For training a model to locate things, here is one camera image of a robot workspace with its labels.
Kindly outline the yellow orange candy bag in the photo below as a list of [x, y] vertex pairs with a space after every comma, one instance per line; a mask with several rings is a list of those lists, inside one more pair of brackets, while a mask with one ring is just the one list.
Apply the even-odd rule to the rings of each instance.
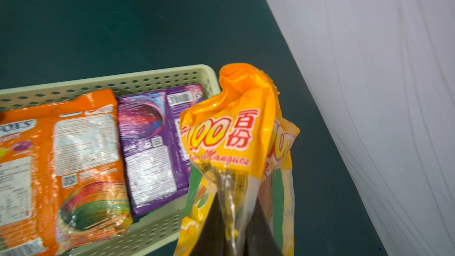
[[257, 199], [283, 256], [295, 254], [291, 147], [298, 127], [283, 117], [278, 89], [256, 67], [220, 70], [220, 94], [185, 110], [181, 140], [190, 158], [190, 191], [175, 255], [190, 256], [218, 194], [225, 255], [244, 256]]

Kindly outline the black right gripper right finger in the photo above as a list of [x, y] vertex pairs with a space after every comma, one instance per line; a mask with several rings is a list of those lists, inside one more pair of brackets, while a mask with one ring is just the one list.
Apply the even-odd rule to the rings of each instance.
[[282, 256], [259, 200], [246, 228], [245, 256]]

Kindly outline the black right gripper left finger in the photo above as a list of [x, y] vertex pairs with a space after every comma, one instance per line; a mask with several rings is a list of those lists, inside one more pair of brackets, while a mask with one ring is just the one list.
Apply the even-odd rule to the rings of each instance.
[[203, 229], [192, 249], [191, 256], [224, 256], [225, 255], [225, 224], [218, 199], [215, 195]]

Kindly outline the purple candy bag back side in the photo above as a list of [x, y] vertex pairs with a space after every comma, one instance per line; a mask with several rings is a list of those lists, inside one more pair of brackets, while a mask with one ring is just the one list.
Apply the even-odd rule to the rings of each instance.
[[188, 193], [180, 114], [205, 99], [199, 84], [119, 97], [118, 129], [134, 218]]

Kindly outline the orange fruits candy bag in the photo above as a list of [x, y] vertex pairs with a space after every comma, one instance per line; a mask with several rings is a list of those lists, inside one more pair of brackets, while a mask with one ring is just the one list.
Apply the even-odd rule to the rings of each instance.
[[126, 234], [117, 122], [107, 89], [1, 114], [2, 255], [60, 256]]

